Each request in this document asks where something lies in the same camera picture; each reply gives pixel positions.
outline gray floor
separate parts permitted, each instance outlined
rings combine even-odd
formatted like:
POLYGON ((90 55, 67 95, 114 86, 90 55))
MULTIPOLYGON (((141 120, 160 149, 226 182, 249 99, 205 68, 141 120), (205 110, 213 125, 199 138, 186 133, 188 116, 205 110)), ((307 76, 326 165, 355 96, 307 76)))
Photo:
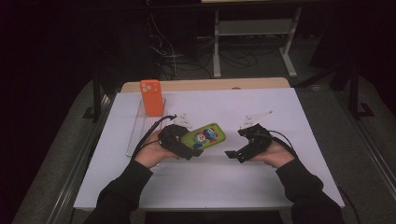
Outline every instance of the gray floor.
MULTIPOLYGON (((318 43, 314 37, 307 39, 298 37, 293 42, 290 57, 297 70, 297 78, 288 77, 281 61, 277 47, 283 43, 282 38, 267 37, 243 41, 251 44, 244 46, 244 50, 228 50, 233 44, 238 45, 238 40, 236 42, 227 40, 227 44, 222 44, 222 78, 286 77, 290 84, 296 84, 320 71, 309 66, 318 43)), ((205 66, 207 71, 197 69, 198 66, 177 63, 177 67, 189 70, 178 69, 177 75, 181 79, 208 78, 212 71, 212 63, 208 59, 210 59, 210 54, 205 54, 200 59, 189 62, 205 66)), ((345 100, 348 89, 339 92, 329 90, 331 78, 332 76, 325 77, 315 85, 297 90, 323 157, 328 163, 334 180, 356 206, 361 223, 396 223, 395 199, 383 176, 378 172, 366 141, 361 138, 359 130, 359 127, 362 127, 368 133, 389 169, 395 171, 396 155, 393 149, 396 145, 396 139, 394 139, 396 118, 382 104, 375 88, 362 78, 360 101, 367 103, 375 116, 355 121, 346 110, 345 100)), ((82 223, 89 214, 72 209, 78 186, 72 186, 73 188, 64 186, 73 177, 70 172, 76 168, 76 157, 91 142, 87 138, 93 138, 100 133, 91 119, 82 118, 86 108, 90 106, 92 106, 91 84, 81 92, 70 109, 14 223, 45 223, 50 217, 51 220, 48 223, 82 223), (60 203, 65 205, 64 209, 53 209, 60 207, 58 206, 60 203)), ((80 182, 81 178, 77 176, 75 180, 80 182)), ((343 213, 346 223, 357 223, 351 204, 346 198, 344 201, 346 207, 343 208, 343 213)), ((281 214, 286 224, 291 223, 289 211, 282 211, 281 214)), ((135 223, 142 223, 144 213, 134 212, 132 219, 135 223)))

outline person's left hand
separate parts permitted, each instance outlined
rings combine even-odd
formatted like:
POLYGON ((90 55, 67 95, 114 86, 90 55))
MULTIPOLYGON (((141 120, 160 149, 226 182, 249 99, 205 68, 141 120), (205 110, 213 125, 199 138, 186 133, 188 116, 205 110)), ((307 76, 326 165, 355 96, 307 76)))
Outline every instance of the person's left hand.
POLYGON ((160 131, 152 133, 152 135, 148 137, 148 140, 143 144, 142 149, 140 149, 139 153, 137 153, 136 157, 134 158, 135 161, 146 166, 147 168, 156 166, 166 158, 179 158, 178 155, 169 151, 168 149, 163 148, 160 145, 158 142, 159 133, 160 131))

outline wooden table edge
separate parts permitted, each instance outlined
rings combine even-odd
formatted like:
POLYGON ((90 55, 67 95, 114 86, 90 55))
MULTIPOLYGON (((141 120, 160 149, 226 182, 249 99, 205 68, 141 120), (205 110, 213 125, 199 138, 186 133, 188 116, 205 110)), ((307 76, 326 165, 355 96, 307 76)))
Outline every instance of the wooden table edge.
MULTIPOLYGON (((224 78, 160 81, 162 91, 211 91, 290 88, 284 77, 224 78)), ((139 82, 126 82, 121 92, 139 92, 139 82)))

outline table leg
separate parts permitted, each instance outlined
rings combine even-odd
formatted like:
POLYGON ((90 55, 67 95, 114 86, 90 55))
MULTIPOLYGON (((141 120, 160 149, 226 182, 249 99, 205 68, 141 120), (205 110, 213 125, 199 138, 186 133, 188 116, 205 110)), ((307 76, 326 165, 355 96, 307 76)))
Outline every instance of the table leg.
POLYGON ((295 31, 296 31, 296 28, 297 28, 298 20, 299 20, 300 15, 301 15, 301 10, 302 9, 300 7, 296 8, 296 11, 294 12, 293 20, 292 20, 292 22, 290 24, 290 29, 289 29, 289 32, 288 32, 288 38, 287 38, 286 44, 285 44, 284 47, 279 48, 280 54, 282 55, 283 63, 285 64, 286 69, 288 69, 290 77, 297 77, 297 73, 296 73, 296 71, 294 69, 294 66, 291 63, 291 60, 290 60, 290 57, 289 57, 289 49, 290 49, 290 46, 291 46, 291 41, 294 38, 294 34, 295 34, 295 31))
POLYGON ((213 52, 213 77, 221 78, 219 59, 219 11, 215 13, 215 51, 213 52))

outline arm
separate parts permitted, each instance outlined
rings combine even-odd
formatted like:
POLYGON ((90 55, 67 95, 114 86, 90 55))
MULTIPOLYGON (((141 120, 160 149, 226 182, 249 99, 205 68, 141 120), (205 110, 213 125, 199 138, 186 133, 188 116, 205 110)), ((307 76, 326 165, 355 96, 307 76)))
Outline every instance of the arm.
POLYGON ((158 132, 148 138, 147 142, 153 143, 143 147, 123 173, 101 191, 96 208, 84 223, 130 223, 131 212, 139 206, 140 194, 152 176, 149 168, 166 158, 177 158, 156 140, 158 132))
POLYGON ((277 168, 276 173, 285 187, 286 197, 294 203, 291 208, 294 223, 345 223, 338 204, 323 192, 321 180, 309 173, 279 143, 273 141, 265 152, 252 161, 264 161, 277 168))

